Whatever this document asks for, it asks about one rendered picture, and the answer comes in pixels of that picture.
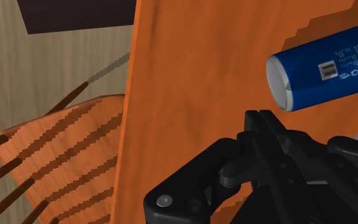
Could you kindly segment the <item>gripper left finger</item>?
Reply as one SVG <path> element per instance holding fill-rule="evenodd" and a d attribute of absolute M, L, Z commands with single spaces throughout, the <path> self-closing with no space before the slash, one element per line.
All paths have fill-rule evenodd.
<path fill-rule="evenodd" d="M 214 211 L 243 183 L 259 186 L 256 159 L 245 133 L 210 145 L 143 200 L 146 224 L 210 224 Z"/>

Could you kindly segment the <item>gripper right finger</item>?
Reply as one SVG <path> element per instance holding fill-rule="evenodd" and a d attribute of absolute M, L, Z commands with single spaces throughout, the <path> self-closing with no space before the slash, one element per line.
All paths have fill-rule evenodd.
<path fill-rule="evenodd" d="M 325 181 L 340 197 L 339 204 L 358 216 L 358 140 L 335 136 L 318 143 L 305 132 L 287 130 L 270 110 L 259 114 L 306 179 Z"/>

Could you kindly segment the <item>blue drink can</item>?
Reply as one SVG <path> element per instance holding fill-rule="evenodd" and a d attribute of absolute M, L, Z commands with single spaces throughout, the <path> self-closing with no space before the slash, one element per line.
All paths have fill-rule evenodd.
<path fill-rule="evenodd" d="M 284 111 L 358 93 L 358 26 L 271 55 L 266 77 Z"/>

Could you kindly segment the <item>orange wooden table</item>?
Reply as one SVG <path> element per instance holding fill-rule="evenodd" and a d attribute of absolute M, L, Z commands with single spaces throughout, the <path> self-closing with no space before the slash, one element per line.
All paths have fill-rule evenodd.
<path fill-rule="evenodd" d="M 145 194 L 248 109 L 322 143 L 358 133 L 358 94 L 287 113 L 265 74 L 276 52 L 358 25 L 358 0 L 137 0 L 110 224 L 144 224 Z"/>

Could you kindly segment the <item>orange wooden spindle chair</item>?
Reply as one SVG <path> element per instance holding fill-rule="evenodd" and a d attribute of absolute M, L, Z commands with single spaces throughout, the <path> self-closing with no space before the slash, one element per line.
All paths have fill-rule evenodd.
<path fill-rule="evenodd" d="M 85 88 L 0 133 L 0 179 L 18 185 L 0 201 L 0 215 L 26 195 L 34 209 L 22 224 L 109 224 L 125 97 L 73 104 Z"/>

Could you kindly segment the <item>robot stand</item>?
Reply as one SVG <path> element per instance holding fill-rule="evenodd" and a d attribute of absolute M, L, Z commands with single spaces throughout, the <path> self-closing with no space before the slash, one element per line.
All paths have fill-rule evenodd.
<path fill-rule="evenodd" d="M 17 0 L 28 34 L 134 23 L 136 0 Z"/>

